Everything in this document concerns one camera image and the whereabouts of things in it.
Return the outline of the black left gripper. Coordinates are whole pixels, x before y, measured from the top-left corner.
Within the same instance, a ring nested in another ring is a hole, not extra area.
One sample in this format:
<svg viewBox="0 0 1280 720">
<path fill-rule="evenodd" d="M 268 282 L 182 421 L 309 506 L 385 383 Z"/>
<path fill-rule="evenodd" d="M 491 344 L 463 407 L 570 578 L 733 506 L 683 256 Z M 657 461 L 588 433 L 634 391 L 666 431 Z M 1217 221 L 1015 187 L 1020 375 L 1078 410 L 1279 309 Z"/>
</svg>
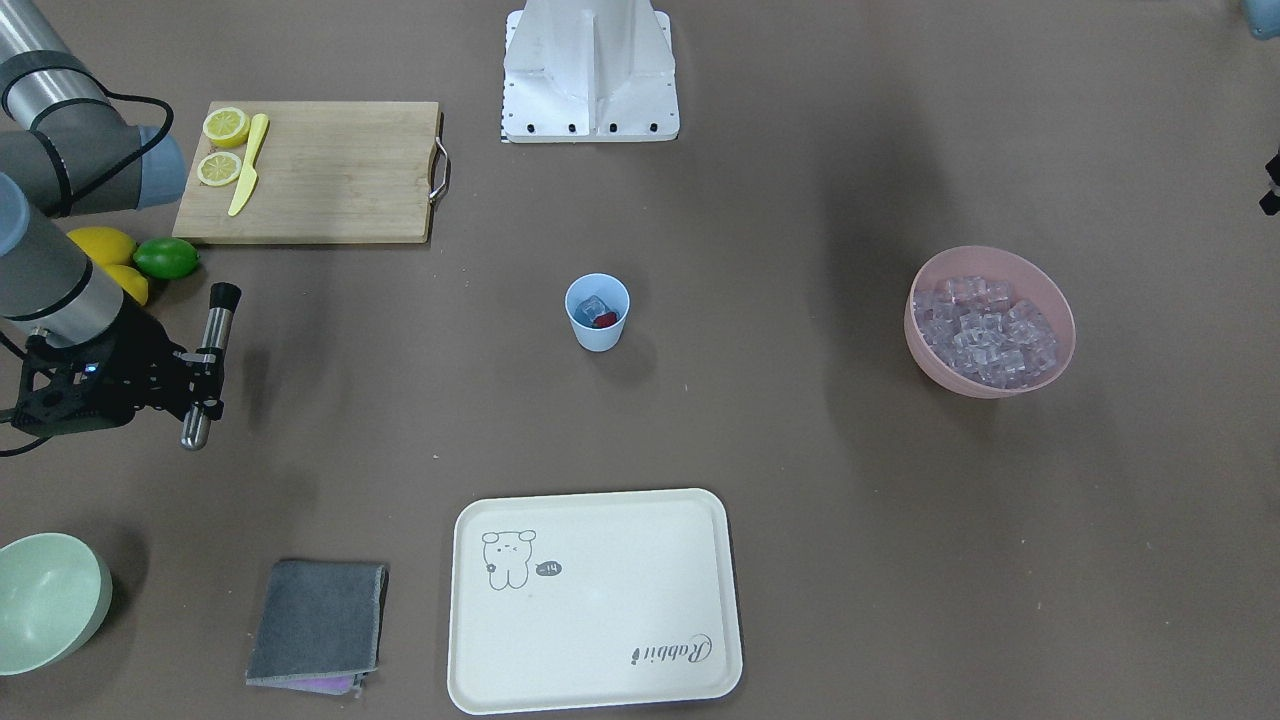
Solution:
<svg viewBox="0 0 1280 720">
<path fill-rule="evenodd" d="M 1265 172 L 1268 178 L 1268 188 L 1260 199 L 1260 209 L 1267 217 L 1276 217 L 1280 211 L 1280 155 L 1275 152 L 1270 160 L 1263 165 Z"/>
</svg>

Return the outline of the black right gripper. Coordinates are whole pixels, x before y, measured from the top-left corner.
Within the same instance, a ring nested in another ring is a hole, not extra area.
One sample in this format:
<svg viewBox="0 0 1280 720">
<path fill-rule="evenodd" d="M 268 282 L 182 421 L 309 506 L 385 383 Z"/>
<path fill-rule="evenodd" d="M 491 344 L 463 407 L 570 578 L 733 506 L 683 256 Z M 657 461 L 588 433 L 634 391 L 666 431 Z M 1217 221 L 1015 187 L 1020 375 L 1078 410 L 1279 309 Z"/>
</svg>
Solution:
<svg viewBox="0 0 1280 720">
<path fill-rule="evenodd" d="M 52 336 L 31 334 L 12 414 L 15 429 L 28 436 L 65 436 L 123 427 L 143 407 L 170 413 L 178 420 L 201 414 L 223 418 L 221 398 L 191 404 L 188 366 L 221 366 L 225 350 L 193 352 L 172 342 L 163 324 L 136 301 L 123 302 L 99 337 L 56 348 Z"/>
</svg>

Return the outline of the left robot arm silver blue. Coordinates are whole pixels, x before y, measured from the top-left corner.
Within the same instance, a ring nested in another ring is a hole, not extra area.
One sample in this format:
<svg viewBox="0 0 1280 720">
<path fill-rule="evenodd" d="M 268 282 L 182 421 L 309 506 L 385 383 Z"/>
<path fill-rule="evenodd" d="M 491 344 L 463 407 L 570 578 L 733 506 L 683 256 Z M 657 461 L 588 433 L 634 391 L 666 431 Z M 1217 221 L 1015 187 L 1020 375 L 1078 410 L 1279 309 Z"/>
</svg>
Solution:
<svg viewBox="0 0 1280 720">
<path fill-rule="evenodd" d="M 1245 0 L 1242 1 L 1245 24 L 1251 36 L 1258 41 L 1268 41 L 1279 37 L 1279 1 Z M 1260 199 L 1260 208 L 1267 217 L 1279 214 L 1279 151 L 1276 151 L 1265 164 L 1268 177 L 1268 190 Z"/>
</svg>

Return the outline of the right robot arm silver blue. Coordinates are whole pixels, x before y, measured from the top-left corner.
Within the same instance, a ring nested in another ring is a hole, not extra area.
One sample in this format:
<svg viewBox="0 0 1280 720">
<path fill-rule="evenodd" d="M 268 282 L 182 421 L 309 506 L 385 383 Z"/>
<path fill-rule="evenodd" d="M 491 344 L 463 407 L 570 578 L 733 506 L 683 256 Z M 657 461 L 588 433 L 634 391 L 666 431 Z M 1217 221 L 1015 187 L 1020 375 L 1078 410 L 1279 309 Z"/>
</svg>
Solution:
<svg viewBox="0 0 1280 720">
<path fill-rule="evenodd" d="M 32 1 L 1 5 L 1 314 L 26 334 L 19 389 L 3 423 L 33 445 L 170 413 L 202 448 L 241 290 L 216 283 L 201 342 L 184 348 L 59 227 L 58 219 L 177 201 L 186 159 L 160 126 L 133 126 Z"/>
</svg>

